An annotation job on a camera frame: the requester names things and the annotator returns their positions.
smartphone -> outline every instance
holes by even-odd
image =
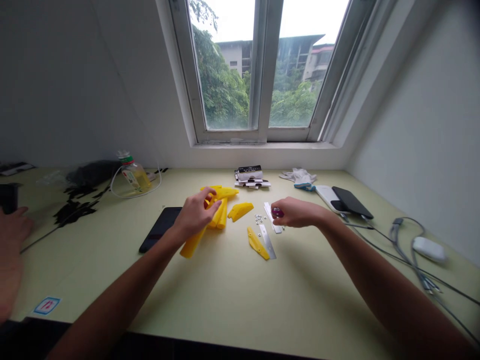
[[[5,215],[18,208],[19,187],[13,184],[0,184],[0,205]]]
[[[165,232],[173,226],[175,219],[180,214],[181,210],[181,207],[164,208],[158,219],[155,221],[155,224],[151,228],[150,232],[146,236],[145,240],[143,240],[138,252],[144,254],[150,250],[150,248],[155,245],[158,240],[160,240]]]
[[[367,219],[373,219],[374,216],[367,210],[365,206],[350,191],[340,187],[332,186],[333,192],[338,196],[341,203],[347,211],[365,216]]]
[[[339,197],[337,194],[335,194],[330,186],[316,186],[315,191],[334,213],[350,214],[348,209],[340,201]]]

tree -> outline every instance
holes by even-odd
[[[302,127],[308,126],[317,96],[310,91],[312,84],[302,82],[294,90],[273,90],[271,97],[270,123],[271,127]]]
[[[217,29],[218,17],[204,1],[191,0],[190,8],[198,21],[209,21]],[[193,26],[193,38],[207,126],[210,129],[245,129],[249,95],[244,81],[236,70],[229,69],[220,47],[212,41],[207,30]]]
[[[251,81],[251,75],[249,73],[249,71],[245,71],[245,73],[243,74],[243,83],[245,84],[245,91],[246,91],[246,94],[248,96],[248,98],[250,99],[250,81]]]
[[[190,10],[198,22],[217,31],[218,17],[204,0],[190,0]],[[207,30],[193,26],[193,38],[208,128],[246,129],[251,74],[246,71],[241,78],[229,69]],[[304,69],[289,68],[291,62],[288,58],[276,62],[269,122],[273,127],[307,126],[317,103],[321,86],[315,82],[312,91],[310,81],[302,82]]]

desk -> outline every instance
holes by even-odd
[[[24,184],[19,204],[29,206],[36,221],[25,245],[53,229],[52,215],[67,199],[60,189],[35,186],[50,171],[34,169],[8,178]],[[228,203],[230,210],[234,204],[251,202],[254,210],[235,223],[228,219],[223,231],[207,230],[191,259],[173,257],[130,330],[321,359],[402,358],[402,349],[371,314],[316,228],[286,228],[275,234],[267,219],[277,259],[264,261],[250,248],[247,226],[257,227],[254,214],[265,214],[264,202],[293,196],[327,207],[316,193],[295,189],[292,182],[279,178],[279,172],[264,171],[271,188],[240,188],[240,194]],[[344,171],[311,173],[317,174],[319,185],[351,190],[385,233],[394,218],[405,215]],[[140,257],[138,248],[163,207],[181,206],[202,186],[234,183],[231,169],[170,169],[162,175],[160,188],[146,196],[120,199],[106,193],[95,206],[96,213],[57,230],[26,251],[11,319],[44,318],[31,311],[50,296],[62,301],[46,319],[72,323]],[[122,193],[128,184],[118,176],[114,188]],[[394,252],[376,232],[361,231]],[[413,223],[402,225],[400,243],[405,250],[418,232]],[[419,256],[420,267],[479,299],[480,269],[448,246],[445,249],[449,256],[445,267]],[[418,286],[411,269],[387,259]],[[445,286],[442,289],[444,302],[475,333],[480,308]]]

person's left hand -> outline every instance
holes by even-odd
[[[23,216],[28,207],[20,207],[17,211],[5,215],[0,208],[0,245],[15,246],[18,251],[22,243],[32,232],[34,222],[26,216]]]
[[[214,218],[222,202],[216,201],[209,209],[206,209],[207,203],[205,200],[212,200],[210,193],[217,194],[215,189],[206,187],[199,193],[186,198],[185,204],[183,204],[183,208],[173,225],[183,235],[184,240],[199,233]]]

yellow 3d printed part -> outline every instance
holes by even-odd
[[[251,202],[243,202],[241,204],[235,204],[231,208],[230,212],[228,213],[228,218],[232,219],[233,222],[236,222],[240,219],[243,215],[248,213],[250,210],[254,208],[254,205]]]
[[[257,235],[255,235],[252,228],[249,226],[246,228],[246,230],[248,232],[248,242],[250,243],[251,248],[255,250],[265,260],[270,259],[269,253],[267,252],[267,250],[265,250],[264,246],[260,242]]]
[[[221,201],[220,207],[218,208],[215,215],[213,216],[212,221],[210,221],[210,223],[206,226],[209,229],[215,229],[217,227],[217,224],[220,220],[220,217],[222,216],[222,213],[224,211],[224,207],[227,205],[227,199],[226,198],[224,198],[222,200],[219,200],[219,201]]]
[[[221,211],[220,219],[218,220],[218,223],[216,224],[216,227],[218,229],[225,229],[225,226],[227,225],[227,206],[228,206],[228,198],[222,199],[223,203],[221,204],[220,208],[223,209]]]
[[[183,247],[181,248],[180,255],[182,255],[184,258],[190,259],[193,256],[197,245],[202,239],[202,236],[204,236],[206,229],[207,227],[205,226],[202,231],[189,238],[186,241],[185,245],[183,245]]]
[[[221,200],[224,198],[229,198],[232,196],[235,196],[239,193],[238,189],[234,189],[231,187],[222,187],[222,188],[217,188],[216,190],[216,195],[213,195],[213,199],[215,200]]]
[[[202,191],[203,189],[205,189],[207,186],[203,186],[200,188],[200,191]],[[222,188],[222,185],[212,185],[212,186],[208,186],[209,188],[212,188],[212,189],[221,189]]]

